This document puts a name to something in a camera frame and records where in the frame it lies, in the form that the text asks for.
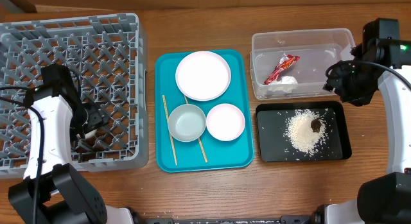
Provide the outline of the teal plastic serving tray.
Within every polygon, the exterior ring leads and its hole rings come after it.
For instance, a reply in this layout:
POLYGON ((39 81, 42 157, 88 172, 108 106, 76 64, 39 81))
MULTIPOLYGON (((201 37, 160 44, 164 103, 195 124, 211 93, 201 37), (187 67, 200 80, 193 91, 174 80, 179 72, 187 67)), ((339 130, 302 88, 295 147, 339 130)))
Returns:
POLYGON ((243 58, 233 49, 214 51, 222 56, 231 68, 231 83, 228 89, 211 101, 195 101, 196 105, 207 114, 214 106, 229 103, 238 107, 245 116, 245 129, 233 141, 219 141, 205 131, 200 137, 204 146, 208 163, 205 163, 198 141, 174 141, 178 165, 175 165, 170 136, 164 112, 162 95, 166 97, 168 112, 185 104, 183 93, 178 89, 175 73, 179 62, 189 55, 188 52, 168 53, 160 56, 155 63, 155 143, 158 166, 168 173, 205 171, 214 169, 243 168, 254 158, 254 141, 252 134, 251 114, 247 90, 247 77, 243 58))

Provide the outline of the small white bowl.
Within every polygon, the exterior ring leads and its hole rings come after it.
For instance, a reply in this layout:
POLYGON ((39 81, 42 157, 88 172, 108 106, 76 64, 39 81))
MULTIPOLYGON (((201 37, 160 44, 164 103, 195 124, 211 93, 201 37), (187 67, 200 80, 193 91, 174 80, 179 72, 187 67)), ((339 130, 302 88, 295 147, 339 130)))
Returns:
POLYGON ((245 129, 245 117, 236 106, 222 103, 213 107, 206 117, 208 132, 219 141, 233 141, 245 129))

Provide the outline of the clear plastic waste bin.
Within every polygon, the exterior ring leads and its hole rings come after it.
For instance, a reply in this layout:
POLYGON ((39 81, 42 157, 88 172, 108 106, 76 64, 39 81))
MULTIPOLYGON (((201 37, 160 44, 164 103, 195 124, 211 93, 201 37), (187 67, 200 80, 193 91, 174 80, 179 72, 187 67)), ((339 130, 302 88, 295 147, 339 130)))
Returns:
POLYGON ((256 33, 252 36, 250 75, 254 95, 260 100, 329 96, 323 86, 328 67, 352 60, 355 47, 352 33, 346 28, 293 30, 256 33), (300 56, 289 69, 280 74, 293 76, 298 84, 265 85, 282 55, 300 56))

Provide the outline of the black waste tray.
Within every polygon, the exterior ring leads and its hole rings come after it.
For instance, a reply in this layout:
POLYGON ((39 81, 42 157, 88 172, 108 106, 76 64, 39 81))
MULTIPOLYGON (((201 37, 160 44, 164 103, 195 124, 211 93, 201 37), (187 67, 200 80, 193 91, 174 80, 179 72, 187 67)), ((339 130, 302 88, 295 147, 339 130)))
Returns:
POLYGON ((256 108, 258 125, 258 143, 260 155, 264 162, 298 162, 295 157, 285 160, 290 154, 283 153, 287 147, 283 132, 285 119, 294 115, 292 110, 310 109, 325 113, 329 125, 329 139, 323 144, 315 160, 345 160, 351 157, 352 150, 345 121, 344 109, 337 101, 312 101, 297 103, 261 104, 256 108))

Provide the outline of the brown food scrap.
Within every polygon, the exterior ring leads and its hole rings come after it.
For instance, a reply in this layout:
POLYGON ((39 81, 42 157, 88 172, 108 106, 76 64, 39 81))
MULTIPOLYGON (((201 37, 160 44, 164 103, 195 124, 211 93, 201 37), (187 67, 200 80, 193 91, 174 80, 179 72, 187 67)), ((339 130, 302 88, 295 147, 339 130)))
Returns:
POLYGON ((319 119, 314 119, 311 121, 311 129, 314 133, 319 133, 322 123, 319 119))

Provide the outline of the white tissue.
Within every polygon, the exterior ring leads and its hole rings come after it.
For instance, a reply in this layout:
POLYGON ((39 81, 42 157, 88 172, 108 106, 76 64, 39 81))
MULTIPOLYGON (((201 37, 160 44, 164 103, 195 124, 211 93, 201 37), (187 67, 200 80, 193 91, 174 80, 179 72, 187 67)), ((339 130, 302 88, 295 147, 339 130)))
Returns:
POLYGON ((274 80, 270 85, 291 85, 298 84, 296 78, 293 76, 282 76, 280 80, 274 80))

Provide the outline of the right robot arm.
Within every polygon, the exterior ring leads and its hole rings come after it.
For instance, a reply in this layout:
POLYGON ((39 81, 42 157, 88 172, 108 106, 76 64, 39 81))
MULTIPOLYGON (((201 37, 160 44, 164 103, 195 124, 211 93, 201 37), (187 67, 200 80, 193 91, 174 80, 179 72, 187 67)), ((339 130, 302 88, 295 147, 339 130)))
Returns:
POLYGON ((396 19, 377 18, 363 27, 352 60, 326 70, 324 90, 357 107, 383 97, 389 137, 386 175, 359 188, 357 198, 321 205, 311 223, 410 223, 410 42, 396 19))

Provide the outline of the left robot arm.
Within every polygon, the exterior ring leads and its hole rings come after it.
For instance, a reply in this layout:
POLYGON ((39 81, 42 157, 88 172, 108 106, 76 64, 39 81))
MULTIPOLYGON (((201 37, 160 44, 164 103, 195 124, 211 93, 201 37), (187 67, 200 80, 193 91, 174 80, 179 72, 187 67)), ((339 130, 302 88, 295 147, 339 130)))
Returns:
POLYGON ((104 201, 72 165, 71 146, 109 119, 99 105, 81 101, 74 71, 58 64, 40 71, 42 85, 21 102, 31 123, 29 163, 8 199, 25 223, 106 223, 104 201))

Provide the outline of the red snack wrapper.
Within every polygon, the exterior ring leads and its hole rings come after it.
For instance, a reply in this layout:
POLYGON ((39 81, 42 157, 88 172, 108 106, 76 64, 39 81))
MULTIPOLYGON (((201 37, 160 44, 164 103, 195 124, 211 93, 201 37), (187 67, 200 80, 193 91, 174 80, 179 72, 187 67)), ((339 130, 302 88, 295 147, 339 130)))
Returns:
POLYGON ((264 81, 265 85, 269 85, 270 83, 277 81, 280 77, 280 74, 289 69, 294 63, 296 63, 300 59, 300 56, 297 55, 288 55, 284 53, 275 66, 272 74, 264 81))

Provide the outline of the wooden chopstick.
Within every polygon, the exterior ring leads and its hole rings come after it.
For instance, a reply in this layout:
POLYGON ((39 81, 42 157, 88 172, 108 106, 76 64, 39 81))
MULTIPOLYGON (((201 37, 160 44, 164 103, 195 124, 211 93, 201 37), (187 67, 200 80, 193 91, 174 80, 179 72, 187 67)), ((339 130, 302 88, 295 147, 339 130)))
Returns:
POLYGON ((165 95, 162 95, 162 101, 163 101, 163 105, 164 105, 164 112, 165 112, 166 122, 167 122, 167 126, 168 126, 168 133, 169 133, 169 136, 170 136, 170 142, 171 142, 171 148, 172 148, 172 152, 173 152, 173 158, 174 158, 175 165, 177 166, 178 165, 177 154, 176 154, 176 151, 175 151, 174 138, 173 138, 173 136, 170 132, 170 129, 169 129, 169 127, 170 127, 169 126, 169 113, 168 113, 168 107, 167 107, 165 95))
MULTIPOLYGON (((184 99, 185 99, 186 104, 189 104, 188 99, 187 99, 187 97, 186 97, 185 95, 184 95, 184 99)), ((202 144, 202 140, 201 140, 200 137, 198 138, 198 143, 199 143, 200 149, 201 149, 201 151, 202 151, 202 155, 203 155, 204 161, 205 161, 205 163, 208 163, 208 158, 207 158, 207 155, 206 155, 206 152, 205 152, 205 150, 204 150, 204 146, 203 146, 203 144, 202 144)))

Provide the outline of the pile of white rice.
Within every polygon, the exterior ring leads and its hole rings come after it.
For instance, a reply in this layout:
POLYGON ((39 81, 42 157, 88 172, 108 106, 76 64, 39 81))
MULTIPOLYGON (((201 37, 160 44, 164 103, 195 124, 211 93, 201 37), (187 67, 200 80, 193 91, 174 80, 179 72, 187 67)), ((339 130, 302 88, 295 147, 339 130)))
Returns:
POLYGON ((296 161, 315 160, 315 154, 320 153, 322 145, 329 139, 325 113, 310 109, 292 110, 294 115, 285 119, 283 137, 287 147, 283 153, 290 154, 285 160, 295 157, 296 161), (311 121, 319 119, 322 123, 319 133, 311 129, 311 121))

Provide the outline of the white cup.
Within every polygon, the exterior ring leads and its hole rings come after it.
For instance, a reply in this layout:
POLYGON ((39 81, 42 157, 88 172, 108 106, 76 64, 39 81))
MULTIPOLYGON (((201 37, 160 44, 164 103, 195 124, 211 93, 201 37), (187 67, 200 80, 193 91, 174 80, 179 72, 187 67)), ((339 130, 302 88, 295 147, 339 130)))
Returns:
POLYGON ((80 139, 90 139, 91 137, 94 137, 96 134, 96 130, 92 130, 86 134, 84 134, 84 136, 80 136, 79 134, 77 135, 80 139))

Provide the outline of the large white round plate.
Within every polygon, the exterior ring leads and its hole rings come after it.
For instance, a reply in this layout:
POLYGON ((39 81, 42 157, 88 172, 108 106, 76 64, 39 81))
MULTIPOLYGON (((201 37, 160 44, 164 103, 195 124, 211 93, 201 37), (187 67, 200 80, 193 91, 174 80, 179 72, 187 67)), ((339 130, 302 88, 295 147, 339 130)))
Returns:
POLYGON ((227 61, 211 51, 196 51, 184 57, 177 66, 175 80, 187 98, 210 101, 220 97, 231 82, 227 61))

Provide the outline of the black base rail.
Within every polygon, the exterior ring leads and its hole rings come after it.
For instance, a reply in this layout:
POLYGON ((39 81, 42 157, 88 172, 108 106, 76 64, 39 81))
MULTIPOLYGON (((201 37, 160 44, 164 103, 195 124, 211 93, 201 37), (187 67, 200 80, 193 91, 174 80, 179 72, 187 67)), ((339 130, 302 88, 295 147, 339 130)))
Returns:
POLYGON ((236 218, 236 219, 192 219, 176 220, 172 218, 145 219, 145 224, 308 224, 310 216, 290 215, 280 218, 236 218))

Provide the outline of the grey shallow bowl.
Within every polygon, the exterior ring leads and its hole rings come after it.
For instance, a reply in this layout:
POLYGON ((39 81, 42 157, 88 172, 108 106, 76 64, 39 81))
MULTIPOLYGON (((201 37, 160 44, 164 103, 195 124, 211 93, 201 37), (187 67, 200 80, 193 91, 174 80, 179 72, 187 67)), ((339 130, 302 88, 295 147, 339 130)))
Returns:
POLYGON ((196 105, 180 105, 169 115, 169 126, 174 139, 180 142, 195 141, 206 129, 206 115, 196 105))

